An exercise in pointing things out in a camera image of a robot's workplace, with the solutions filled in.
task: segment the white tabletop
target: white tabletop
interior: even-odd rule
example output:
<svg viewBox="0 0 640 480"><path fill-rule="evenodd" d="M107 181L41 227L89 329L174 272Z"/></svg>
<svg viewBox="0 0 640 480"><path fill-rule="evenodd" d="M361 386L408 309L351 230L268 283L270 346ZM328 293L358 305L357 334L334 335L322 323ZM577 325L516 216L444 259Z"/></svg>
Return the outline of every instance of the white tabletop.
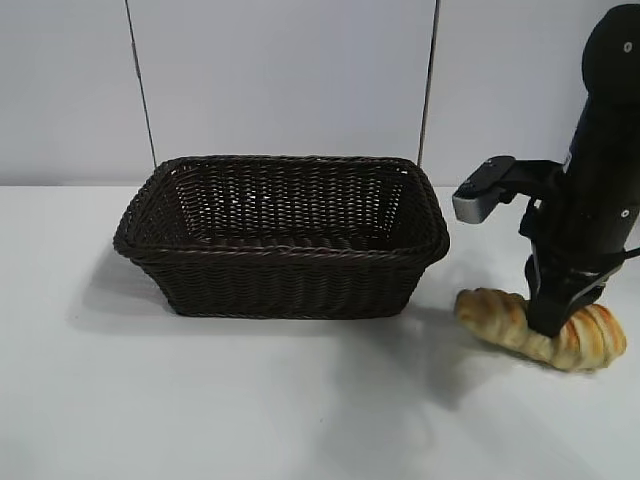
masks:
<svg viewBox="0 0 640 480"><path fill-rule="evenodd" d="M526 291L522 202L453 220L398 318L190 319L111 249L136 189L0 188L0 479L629 479L640 464L640 265L603 303L604 372L484 349L457 291ZM640 244L640 235L634 232Z"/></svg>

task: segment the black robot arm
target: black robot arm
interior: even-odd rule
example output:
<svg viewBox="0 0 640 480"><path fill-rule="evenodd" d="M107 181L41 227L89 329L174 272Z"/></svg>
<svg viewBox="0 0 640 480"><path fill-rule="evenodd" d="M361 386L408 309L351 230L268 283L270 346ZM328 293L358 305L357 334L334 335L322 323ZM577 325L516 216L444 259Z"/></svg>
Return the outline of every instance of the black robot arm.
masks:
<svg viewBox="0 0 640 480"><path fill-rule="evenodd" d="M453 196L456 216L481 223L498 203L531 197L520 233L531 240L525 275L529 326L555 337L595 302L640 249L624 246L640 213L640 5L596 26L583 55L589 98L564 164L487 160Z"/></svg>

